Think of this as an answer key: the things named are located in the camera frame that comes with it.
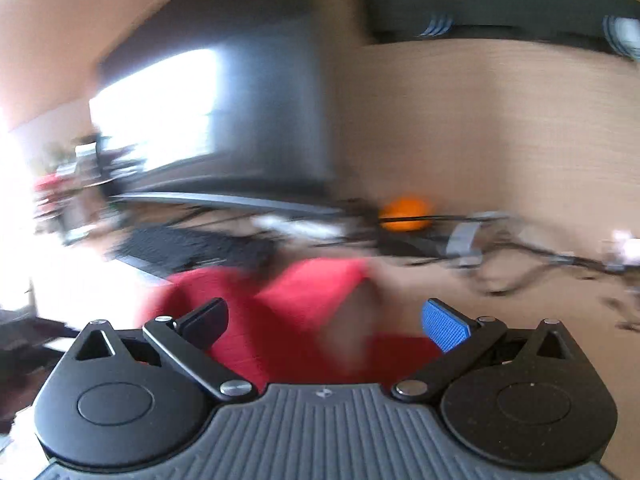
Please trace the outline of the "red fleece hooded garment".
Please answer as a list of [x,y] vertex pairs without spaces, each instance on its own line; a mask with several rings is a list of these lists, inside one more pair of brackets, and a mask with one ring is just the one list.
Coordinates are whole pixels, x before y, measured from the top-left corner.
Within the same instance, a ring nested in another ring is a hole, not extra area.
[[152,292],[137,323],[181,318],[215,298],[226,302],[229,324],[205,351],[258,389],[367,382],[390,388],[442,354],[425,336],[384,332],[383,295],[366,259],[302,260],[266,284],[221,266],[176,274]]

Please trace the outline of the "black keyboard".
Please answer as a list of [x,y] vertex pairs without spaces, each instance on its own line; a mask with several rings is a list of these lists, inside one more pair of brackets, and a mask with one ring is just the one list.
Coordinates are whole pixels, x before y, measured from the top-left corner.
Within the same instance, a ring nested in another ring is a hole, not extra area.
[[144,224],[134,228],[112,255],[143,272],[168,278],[206,266],[260,271],[273,262],[277,246],[253,235]]

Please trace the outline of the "orange pumpkin figurine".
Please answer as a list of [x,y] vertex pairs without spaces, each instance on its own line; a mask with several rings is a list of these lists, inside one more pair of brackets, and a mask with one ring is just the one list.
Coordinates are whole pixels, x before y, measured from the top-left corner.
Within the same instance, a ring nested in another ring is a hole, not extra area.
[[431,220],[425,219],[434,211],[434,206],[428,200],[418,196],[401,196],[384,206],[378,218],[382,227],[390,232],[416,232],[430,225]]

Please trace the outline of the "potted red flower plant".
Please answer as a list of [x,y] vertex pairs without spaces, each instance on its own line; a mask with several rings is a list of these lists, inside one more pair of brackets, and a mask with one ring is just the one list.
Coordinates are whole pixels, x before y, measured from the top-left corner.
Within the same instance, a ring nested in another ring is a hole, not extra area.
[[62,214],[79,190],[76,155],[62,148],[51,148],[42,161],[43,173],[34,184],[37,221]]

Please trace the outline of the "dark computer monitor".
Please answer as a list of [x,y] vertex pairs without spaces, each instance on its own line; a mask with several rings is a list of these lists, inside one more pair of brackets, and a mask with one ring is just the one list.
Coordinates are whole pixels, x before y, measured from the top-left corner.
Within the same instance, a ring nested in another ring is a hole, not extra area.
[[309,15],[171,55],[101,89],[116,200],[334,216],[333,128]]

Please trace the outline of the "black wall socket strip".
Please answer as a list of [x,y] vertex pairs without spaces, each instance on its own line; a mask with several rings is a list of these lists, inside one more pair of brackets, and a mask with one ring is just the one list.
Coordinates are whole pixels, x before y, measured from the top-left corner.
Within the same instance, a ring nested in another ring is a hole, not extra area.
[[379,44],[435,39],[543,42],[639,59],[638,0],[360,0]]

